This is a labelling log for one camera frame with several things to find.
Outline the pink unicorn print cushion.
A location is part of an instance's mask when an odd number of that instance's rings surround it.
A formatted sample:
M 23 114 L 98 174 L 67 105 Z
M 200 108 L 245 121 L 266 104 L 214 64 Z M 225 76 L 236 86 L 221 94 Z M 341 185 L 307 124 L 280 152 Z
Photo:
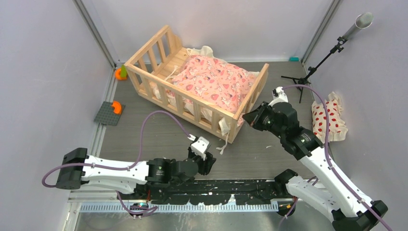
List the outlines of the pink unicorn print cushion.
M 186 49 L 187 59 L 166 80 L 177 88 L 235 113 L 260 72 L 247 71 L 213 56 L 208 46 Z

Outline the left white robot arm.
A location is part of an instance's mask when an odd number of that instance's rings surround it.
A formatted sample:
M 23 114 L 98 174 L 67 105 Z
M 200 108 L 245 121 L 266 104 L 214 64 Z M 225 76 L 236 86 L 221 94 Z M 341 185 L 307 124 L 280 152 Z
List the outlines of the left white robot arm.
M 77 190 L 88 184 L 142 199 L 147 195 L 147 185 L 166 188 L 191 182 L 197 174 L 208 175 L 215 162 L 211 153 L 202 157 L 189 148 L 183 161 L 155 158 L 133 167 L 131 162 L 102 159 L 88 155 L 86 148 L 77 148 L 64 156 L 56 187 Z

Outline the wooden slatted pet bed frame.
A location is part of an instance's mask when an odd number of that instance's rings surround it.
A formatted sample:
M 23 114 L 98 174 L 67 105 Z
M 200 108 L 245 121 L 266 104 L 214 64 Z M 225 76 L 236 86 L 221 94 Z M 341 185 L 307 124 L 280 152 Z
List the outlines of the wooden slatted pet bed frame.
M 125 67 L 139 96 L 233 143 L 242 127 L 240 116 L 251 111 L 265 86 L 269 65 L 263 65 L 237 112 L 232 113 L 166 80 L 174 66 L 183 64 L 187 57 L 181 39 L 165 25 L 125 62 Z

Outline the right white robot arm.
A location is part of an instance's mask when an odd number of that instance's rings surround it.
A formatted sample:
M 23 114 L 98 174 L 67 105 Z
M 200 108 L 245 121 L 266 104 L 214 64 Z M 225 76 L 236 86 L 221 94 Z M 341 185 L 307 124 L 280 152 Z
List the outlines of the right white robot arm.
M 323 214 L 336 231 L 369 231 L 388 207 L 363 193 L 327 156 L 314 133 L 299 125 L 297 111 L 289 103 L 270 106 L 263 102 L 243 119 L 254 129 L 269 131 L 280 139 L 283 148 L 306 166 L 326 187 L 324 192 L 310 185 L 296 172 L 287 169 L 275 177 L 275 193 L 295 196 Z

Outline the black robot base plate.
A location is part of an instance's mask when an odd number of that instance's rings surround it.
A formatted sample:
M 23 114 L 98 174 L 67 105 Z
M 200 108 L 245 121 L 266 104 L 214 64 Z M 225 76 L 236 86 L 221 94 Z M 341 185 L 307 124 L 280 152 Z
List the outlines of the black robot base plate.
M 273 199 L 294 199 L 274 180 L 195 180 L 166 188 L 137 185 L 122 200 L 148 200 L 154 205 L 225 205 L 235 198 L 237 205 L 266 205 Z

